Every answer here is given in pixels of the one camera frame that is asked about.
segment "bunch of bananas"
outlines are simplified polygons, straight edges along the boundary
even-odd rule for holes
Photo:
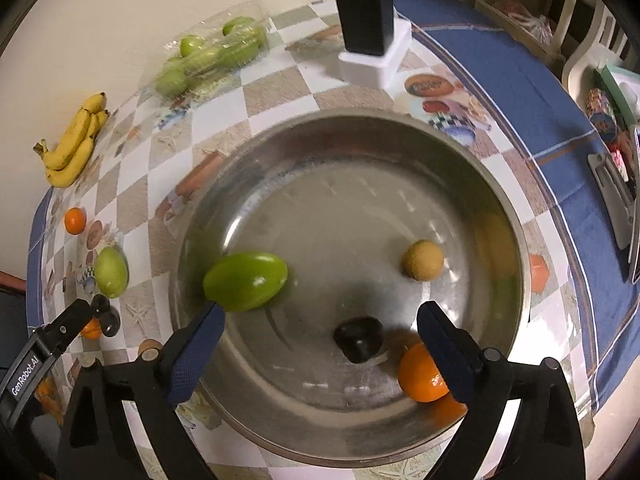
[[[104,93],[87,98],[74,116],[55,150],[49,151],[44,139],[33,151],[45,165],[45,175],[53,187],[69,187],[84,169],[92,151],[95,137],[107,121]]]

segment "charger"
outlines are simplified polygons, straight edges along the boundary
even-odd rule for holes
[[[384,56],[394,38],[394,0],[335,0],[347,52]]]

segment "metal bowl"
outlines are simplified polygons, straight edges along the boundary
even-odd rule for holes
[[[450,395],[413,402],[398,386],[420,304],[436,300],[504,354],[529,317],[513,207],[466,148],[424,123],[374,110],[303,116],[242,145],[201,191],[171,279],[174,323],[201,309],[202,278],[224,254],[287,262],[289,280],[265,307],[228,314],[201,379],[233,428],[281,456],[361,467],[428,449],[465,409]],[[426,283],[400,267],[420,238],[446,256]],[[384,343],[353,364],[332,334],[361,316],[382,322]]]

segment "plastic bag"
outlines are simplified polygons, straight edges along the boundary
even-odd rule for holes
[[[148,86],[167,101],[209,96],[229,74],[266,54],[269,28],[260,1],[229,7],[165,44]]]
[[[523,4],[511,0],[498,1],[494,4],[494,7],[509,16],[520,28],[528,32],[540,43],[551,44],[554,34],[548,17],[539,16],[536,18]]]

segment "white wall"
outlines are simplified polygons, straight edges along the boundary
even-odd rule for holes
[[[148,53],[243,0],[39,0],[0,57],[0,270],[26,275],[33,213],[47,190],[31,151],[55,140],[79,102],[108,107],[138,88]],[[313,0],[263,0],[277,13]]]

